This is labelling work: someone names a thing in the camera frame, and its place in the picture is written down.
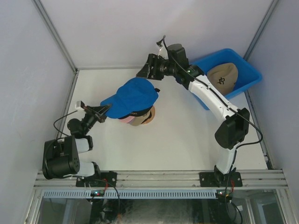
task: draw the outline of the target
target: blue cap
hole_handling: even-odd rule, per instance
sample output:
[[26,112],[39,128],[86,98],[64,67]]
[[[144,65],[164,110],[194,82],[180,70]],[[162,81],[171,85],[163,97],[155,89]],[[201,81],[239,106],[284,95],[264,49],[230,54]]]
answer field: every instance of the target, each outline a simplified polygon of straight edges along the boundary
[[106,115],[117,119],[133,111],[141,111],[154,105],[158,93],[153,84],[145,78],[132,78],[120,87],[116,94],[103,100],[101,106],[112,104]]

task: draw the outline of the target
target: robotic arm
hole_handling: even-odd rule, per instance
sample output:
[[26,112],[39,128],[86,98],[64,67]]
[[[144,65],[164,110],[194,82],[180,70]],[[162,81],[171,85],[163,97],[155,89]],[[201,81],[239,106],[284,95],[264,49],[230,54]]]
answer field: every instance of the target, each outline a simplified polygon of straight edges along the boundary
[[249,123],[245,119],[249,120],[249,111],[231,104],[197,65],[190,65],[181,44],[166,47],[164,38],[157,42],[159,54],[149,54],[146,64],[136,76],[154,80],[174,76],[179,84],[202,100],[216,116],[221,125],[215,133],[215,139],[222,149],[214,168],[214,178],[220,186],[234,169],[236,148],[248,133]]

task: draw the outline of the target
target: blue plastic container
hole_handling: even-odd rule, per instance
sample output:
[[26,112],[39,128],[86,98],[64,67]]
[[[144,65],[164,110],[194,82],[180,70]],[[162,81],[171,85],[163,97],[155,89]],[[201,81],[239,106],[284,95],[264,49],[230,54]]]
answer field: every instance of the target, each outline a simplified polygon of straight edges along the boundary
[[[227,99],[235,97],[262,80],[262,74],[232,49],[223,49],[217,51],[200,60],[192,62],[191,64],[199,66],[204,73],[207,74],[207,72],[213,67],[224,63],[234,63],[238,69],[237,82],[235,84],[234,90],[225,96]],[[198,97],[196,97],[196,99],[206,110],[209,110],[208,107]]]

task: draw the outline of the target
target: white table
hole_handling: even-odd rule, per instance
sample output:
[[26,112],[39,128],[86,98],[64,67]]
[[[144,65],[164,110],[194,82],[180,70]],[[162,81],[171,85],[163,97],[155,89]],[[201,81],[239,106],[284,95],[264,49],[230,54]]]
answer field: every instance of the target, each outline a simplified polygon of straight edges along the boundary
[[[71,99],[69,112],[76,101],[98,106],[134,77],[138,69],[81,70]],[[219,145],[214,133],[219,127],[214,115],[206,111],[183,86],[172,77],[152,81],[159,88],[156,116],[141,126],[124,124],[107,118],[96,123],[88,135],[93,150],[79,155],[81,161],[94,161],[101,170],[212,170],[218,159]],[[239,108],[248,108],[244,93],[231,99]],[[84,112],[69,117],[82,119]],[[258,140],[249,126],[245,142]],[[261,146],[255,144],[238,150],[237,169],[267,169]]]

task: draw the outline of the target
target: white wall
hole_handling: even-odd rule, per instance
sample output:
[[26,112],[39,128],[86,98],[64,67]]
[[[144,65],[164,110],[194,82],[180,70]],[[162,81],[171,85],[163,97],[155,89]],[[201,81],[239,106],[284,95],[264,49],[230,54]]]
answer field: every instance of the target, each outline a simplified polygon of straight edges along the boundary
[[299,1],[281,1],[249,62],[263,74],[250,91],[258,120],[299,208],[298,12]]
[[19,224],[72,71],[31,1],[1,1],[0,32],[0,222]]
[[79,67],[142,66],[156,42],[244,55],[271,0],[42,0]]

